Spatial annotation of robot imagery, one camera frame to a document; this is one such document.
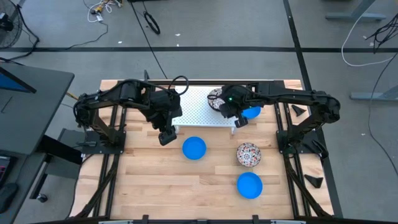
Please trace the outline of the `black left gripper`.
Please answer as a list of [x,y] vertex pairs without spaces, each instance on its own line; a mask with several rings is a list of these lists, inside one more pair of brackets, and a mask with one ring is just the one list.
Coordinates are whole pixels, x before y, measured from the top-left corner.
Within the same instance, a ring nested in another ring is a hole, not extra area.
[[160,90],[150,94],[146,121],[151,122],[154,129],[171,133],[172,118],[181,115],[180,95],[175,90]]

